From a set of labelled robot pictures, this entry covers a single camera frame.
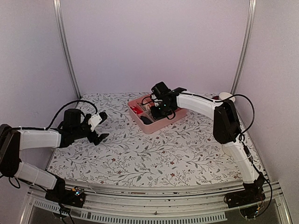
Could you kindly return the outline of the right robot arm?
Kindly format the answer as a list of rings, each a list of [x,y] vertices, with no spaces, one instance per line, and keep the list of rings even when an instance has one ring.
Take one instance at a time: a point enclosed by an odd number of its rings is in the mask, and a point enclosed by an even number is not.
[[[164,82],[157,83],[151,91],[150,98],[154,105],[150,109],[154,118],[169,118],[181,108],[212,119],[214,139],[233,157],[241,172],[243,185],[249,186],[242,192],[242,200],[252,203],[257,199],[260,195],[259,187],[264,184],[265,179],[263,173],[254,165],[252,155],[244,143],[244,131],[241,130],[233,96],[215,100],[181,87],[171,90]]]

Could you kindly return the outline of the pink divided organizer box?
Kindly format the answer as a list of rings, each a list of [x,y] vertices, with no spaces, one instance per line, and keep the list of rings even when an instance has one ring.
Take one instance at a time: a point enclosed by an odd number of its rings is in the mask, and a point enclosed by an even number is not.
[[[141,128],[141,130],[145,133],[145,134],[151,134],[154,133],[168,125],[170,125],[173,122],[176,122],[182,118],[184,118],[187,114],[187,110],[186,109],[181,109],[178,108],[175,112],[176,112],[176,117],[172,120],[168,120],[167,118],[164,119],[159,119],[159,120],[155,120],[153,118],[153,116],[151,115],[150,111],[144,111],[144,109],[141,106],[141,103],[147,103],[147,102],[151,102],[150,101],[150,95],[144,95],[141,96],[139,98],[130,100],[127,102],[127,106],[128,106],[128,111],[129,114],[132,118],[132,120]],[[141,114],[135,114],[132,110],[131,110],[131,106],[135,106],[138,107],[140,110],[143,111],[143,113]],[[153,123],[150,125],[145,125],[142,120],[140,119],[141,116],[145,116],[148,117]]]

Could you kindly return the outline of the grey underwear cream waistband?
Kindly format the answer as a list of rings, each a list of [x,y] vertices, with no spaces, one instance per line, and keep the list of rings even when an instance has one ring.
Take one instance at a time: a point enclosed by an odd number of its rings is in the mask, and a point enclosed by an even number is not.
[[[152,107],[152,104],[151,104],[151,102],[141,103],[141,106],[144,109],[144,111],[150,111],[150,108]]]

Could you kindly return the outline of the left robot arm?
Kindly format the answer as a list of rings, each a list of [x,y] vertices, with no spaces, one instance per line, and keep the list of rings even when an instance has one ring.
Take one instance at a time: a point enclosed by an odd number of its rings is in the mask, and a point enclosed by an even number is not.
[[[20,159],[20,151],[34,148],[66,148],[76,140],[86,138],[99,145],[108,135],[98,134],[95,128],[107,119],[105,112],[84,114],[79,109],[68,109],[57,128],[0,126],[0,173],[3,177],[16,178],[51,190],[60,203],[69,199],[69,191],[62,187],[60,177],[41,170]]]

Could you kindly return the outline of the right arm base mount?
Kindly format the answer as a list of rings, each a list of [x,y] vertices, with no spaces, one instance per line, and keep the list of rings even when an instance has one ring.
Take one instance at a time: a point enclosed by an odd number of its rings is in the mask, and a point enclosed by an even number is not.
[[[270,187],[270,199],[266,206],[268,208],[273,199],[273,188],[269,180],[262,179],[261,181],[254,181],[253,183],[244,183],[244,190],[227,193],[224,196],[224,203],[229,208],[248,205],[251,203],[265,202],[266,196],[263,190],[263,184],[266,183]]]

